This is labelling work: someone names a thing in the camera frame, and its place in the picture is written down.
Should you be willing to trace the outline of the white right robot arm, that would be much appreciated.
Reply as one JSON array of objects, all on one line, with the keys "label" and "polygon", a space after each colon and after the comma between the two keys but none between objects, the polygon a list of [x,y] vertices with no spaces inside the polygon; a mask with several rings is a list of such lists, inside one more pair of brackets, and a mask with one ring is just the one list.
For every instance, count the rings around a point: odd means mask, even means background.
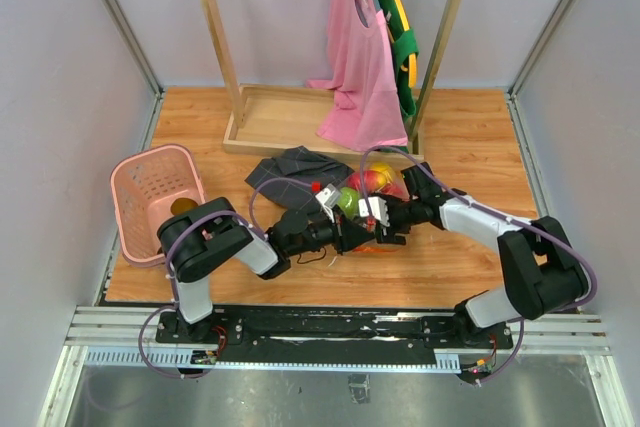
[{"label": "white right robot arm", "polygon": [[590,300],[596,281],[588,262],[570,245],[561,223],[550,216],[513,217],[450,189],[425,163],[401,173],[404,198],[392,181],[366,183],[361,212],[374,217],[383,233],[405,233],[430,223],[468,237],[497,254],[501,286],[454,308],[453,334],[466,347],[486,339],[507,321],[536,320]]}]

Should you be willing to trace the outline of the clear zip top bag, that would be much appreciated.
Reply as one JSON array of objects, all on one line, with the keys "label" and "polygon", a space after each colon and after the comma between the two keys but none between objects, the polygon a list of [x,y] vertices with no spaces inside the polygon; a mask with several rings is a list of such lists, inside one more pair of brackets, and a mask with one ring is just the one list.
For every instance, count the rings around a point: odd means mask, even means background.
[{"label": "clear zip top bag", "polygon": [[399,174],[385,162],[372,162],[350,174],[339,187],[337,208],[344,217],[374,235],[379,245],[403,245],[400,234],[392,234],[389,210],[409,199]]}]

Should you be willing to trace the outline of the orange fake fruit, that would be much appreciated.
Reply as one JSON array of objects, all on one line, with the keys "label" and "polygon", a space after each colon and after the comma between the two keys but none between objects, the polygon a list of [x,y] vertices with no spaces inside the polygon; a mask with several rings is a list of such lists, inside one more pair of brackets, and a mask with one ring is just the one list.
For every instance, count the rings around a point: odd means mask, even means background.
[{"label": "orange fake fruit", "polygon": [[177,198],[170,206],[170,211],[174,216],[182,215],[198,207],[198,203],[187,197]]}]

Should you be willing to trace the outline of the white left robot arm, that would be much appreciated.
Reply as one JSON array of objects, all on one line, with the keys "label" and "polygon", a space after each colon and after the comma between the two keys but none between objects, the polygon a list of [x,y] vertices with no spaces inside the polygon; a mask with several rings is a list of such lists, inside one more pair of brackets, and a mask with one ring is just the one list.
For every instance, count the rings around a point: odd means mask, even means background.
[{"label": "white left robot arm", "polygon": [[172,283],[179,330],[200,343],[214,330],[208,277],[227,261],[238,260],[256,276],[270,280],[291,267],[293,256],[327,246],[343,254],[372,241],[375,229],[337,213],[312,222],[302,211],[290,209],[262,232],[227,198],[219,197],[169,218],[156,235]]}]

